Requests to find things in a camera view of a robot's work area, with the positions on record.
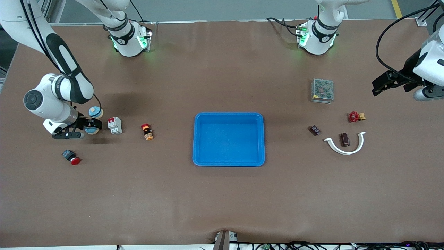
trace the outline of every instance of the robotic arm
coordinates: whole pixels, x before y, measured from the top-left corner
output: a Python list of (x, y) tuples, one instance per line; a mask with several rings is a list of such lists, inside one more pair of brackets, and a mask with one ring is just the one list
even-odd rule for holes
[[(444, 9), (444, 0), (440, 0)], [(431, 101), (444, 98), (444, 25), (436, 30), (409, 57), (402, 70), (389, 70), (381, 74), (373, 82), (373, 95), (404, 86), (410, 92), (418, 86), (422, 88), (413, 93), (416, 101)]]
[(45, 54), (61, 72), (45, 75), (36, 88), (28, 91), (25, 107), (45, 118), (43, 125), (53, 138), (81, 138), (83, 134), (75, 129), (100, 129), (101, 121), (86, 119), (67, 103), (86, 103), (94, 96), (94, 87), (66, 43), (46, 22), (36, 1), (0, 0), (0, 6), (0, 23), (5, 31), (19, 43)]
[(136, 56), (150, 51), (151, 30), (135, 21), (128, 20), (125, 10), (129, 0), (76, 0), (102, 22), (111, 34), (114, 48), (123, 56)]
[(316, 0), (319, 7), (317, 19), (296, 27), (298, 46), (313, 55), (324, 54), (333, 46), (337, 28), (344, 19), (341, 6), (368, 1), (370, 0)]

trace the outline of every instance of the brown table surface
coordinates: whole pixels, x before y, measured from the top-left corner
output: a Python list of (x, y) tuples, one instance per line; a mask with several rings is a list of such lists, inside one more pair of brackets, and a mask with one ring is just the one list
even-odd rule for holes
[[(322, 56), (267, 22), (153, 26), (152, 52), (134, 58), (116, 53), (100, 26), (55, 27), (105, 112), (103, 131), (82, 140), (52, 139), (24, 108), (24, 94), (57, 71), (20, 46), (0, 95), (0, 246), (208, 243), (220, 230), (249, 242), (444, 241), (443, 103), (402, 88), (371, 92), (386, 70), (376, 40), (391, 22), (344, 21)], [(381, 57), (400, 69), (427, 36), (403, 21)], [(310, 101), (313, 77), (334, 81), (332, 104)], [(367, 120), (349, 123), (354, 110)], [(194, 117), (204, 111), (261, 113), (265, 164), (195, 166)], [(107, 129), (114, 116), (121, 135)], [(362, 131), (351, 156), (323, 141), (348, 132), (354, 150)], [(82, 162), (71, 166), (65, 149)]]

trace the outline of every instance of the blue tray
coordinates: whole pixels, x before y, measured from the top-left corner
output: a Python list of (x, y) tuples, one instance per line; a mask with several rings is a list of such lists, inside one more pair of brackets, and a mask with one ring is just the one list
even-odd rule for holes
[(265, 162), (264, 118), (259, 113), (197, 114), (193, 162), (198, 166), (261, 166)]

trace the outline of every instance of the white semicircular bracket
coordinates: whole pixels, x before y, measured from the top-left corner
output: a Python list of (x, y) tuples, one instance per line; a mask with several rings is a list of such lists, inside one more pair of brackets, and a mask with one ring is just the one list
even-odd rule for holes
[(346, 151), (340, 150), (338, 147), (336, 147), (336, 145), (334, 144), (334, 142), (331, 138), (324, 139), (324, 141), (328, 142), (330, 145), (330, 148), (332, 148), (336, 153), (340, 153), (343, 155), (351, 155), (351, 154), (357, 153), (364, 145), (364, 134), (365, 134), (365, 132), (361, 132), (358, 134), (359, 144), (358, 144), (358, 147), (353, 152), (346, 152)]

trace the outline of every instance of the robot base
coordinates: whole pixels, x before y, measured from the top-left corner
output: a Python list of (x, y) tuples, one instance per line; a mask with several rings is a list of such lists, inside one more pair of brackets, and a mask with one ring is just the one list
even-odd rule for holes
[(135, 32), (133, 37), (128, 41), (126, 45), (121, 45), (116, 42), (114, 38), (111, 41), (114, 44), (114, 48), (122, 56), (133, 57), (140, 54), (143, 51), (150, 51), (151, 49), (151, 35), (152, 31), (145, 26), (140, 25), (137, 22), (129, 21), (134, 27)]
[(333, 46), (333, 41), (336, 38), (336, 34), (331, 38), (331, 42), (322, 43), (319, 41), (312, 31), (312, 25), (315, 21), (309, 20), (301, 25), (296, 26), (296, 34), (302, 37), (297, 37), (297, 45), (300, 48), (305, 49), (308, 53), (313, 55), (322, 55)]

